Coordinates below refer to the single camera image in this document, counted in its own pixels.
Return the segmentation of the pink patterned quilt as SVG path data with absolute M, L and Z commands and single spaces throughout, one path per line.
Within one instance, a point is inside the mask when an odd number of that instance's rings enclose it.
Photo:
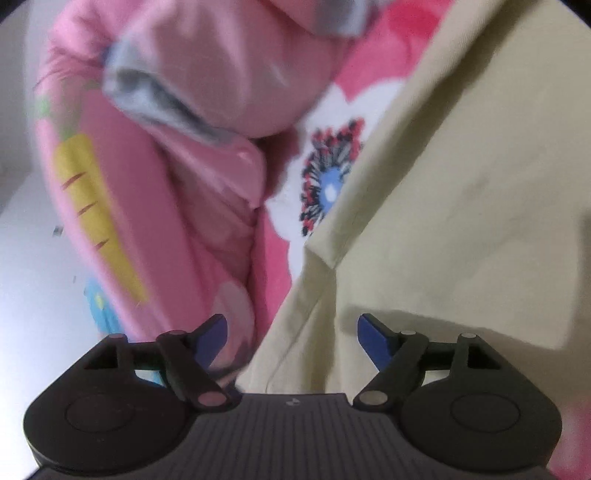
M 67 234 L 123 331 L 214 314 L 228 381 L 256 347 L 247 283 L 266 186 L 257 141 L 293 126 L 373 1 L 70 1 L 47 38 L 37 138 Z

